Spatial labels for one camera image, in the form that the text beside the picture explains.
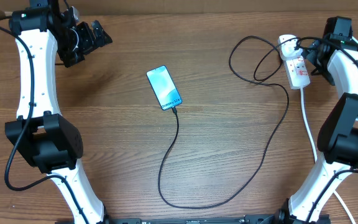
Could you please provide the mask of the blue screen smartphone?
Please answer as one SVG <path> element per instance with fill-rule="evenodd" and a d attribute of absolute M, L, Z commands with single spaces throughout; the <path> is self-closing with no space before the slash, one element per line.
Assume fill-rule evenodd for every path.
<path fill-rule="evenodd" d="M 182 104 L 183 100 L 165 65 L 149 70 L 146 75 L 163 111 Z"/>

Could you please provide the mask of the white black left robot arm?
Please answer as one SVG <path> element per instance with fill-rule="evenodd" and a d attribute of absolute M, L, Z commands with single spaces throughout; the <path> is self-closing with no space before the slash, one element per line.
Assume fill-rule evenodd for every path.
<path fill-rule="evenodd" d="M 79 130 L 66 120 L 57 100 L 57 60 L 71 67 L 92 51 L 112 42 L 98 21 L 80 22 L 73 6 L 65 11 L 57 1 L 31 1 L 9 17 L 21 64 L 21 93 L 16 119 L 5 134 L 28 165 L 52 180 L 67 202 L 74 223 L 111 223 L 82 163 Z"/>

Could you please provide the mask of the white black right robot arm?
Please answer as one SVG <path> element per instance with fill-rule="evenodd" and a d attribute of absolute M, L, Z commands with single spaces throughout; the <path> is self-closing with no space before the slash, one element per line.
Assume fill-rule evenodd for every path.
<path fill-rule="evenodd" d="M 294 35 L 278 38 L 290 86 L 302 89 L 309 84 L 307 71 L 300 67 L 309 60 L 315 67 L 312 74 L 335 86 L 339 100 L 319 131 L 319 154 L 306 180 L 265 223 L 330 223 L 320 214 L 322 208 L 343 180 L 358 173 L 358 40 L 352 21 L 330 17 L 323 36 L 311 40 L 304 47 Z"/>

